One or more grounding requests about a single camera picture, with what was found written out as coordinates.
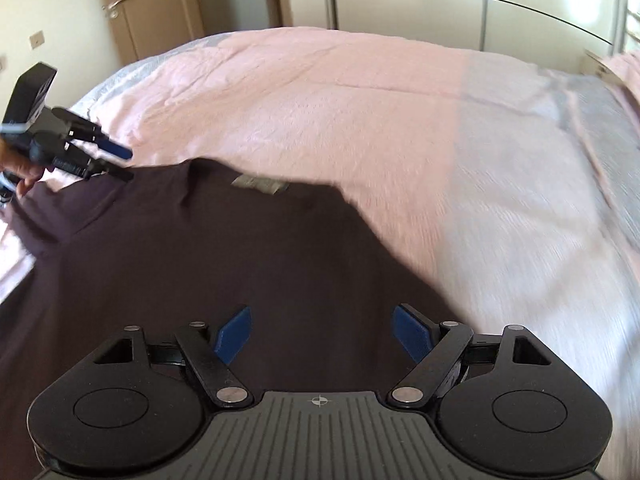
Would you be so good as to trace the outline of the person's left hand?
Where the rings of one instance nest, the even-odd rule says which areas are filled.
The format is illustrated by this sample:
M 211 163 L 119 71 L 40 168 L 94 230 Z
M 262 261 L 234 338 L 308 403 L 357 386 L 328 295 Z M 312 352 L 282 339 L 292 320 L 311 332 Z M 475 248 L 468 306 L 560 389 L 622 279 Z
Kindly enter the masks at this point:
M 44 168 L 12 150 L 6 142 L 0 141 L 0 167 L 18 177 L 16 195 L 23 197 L 42 178 Z

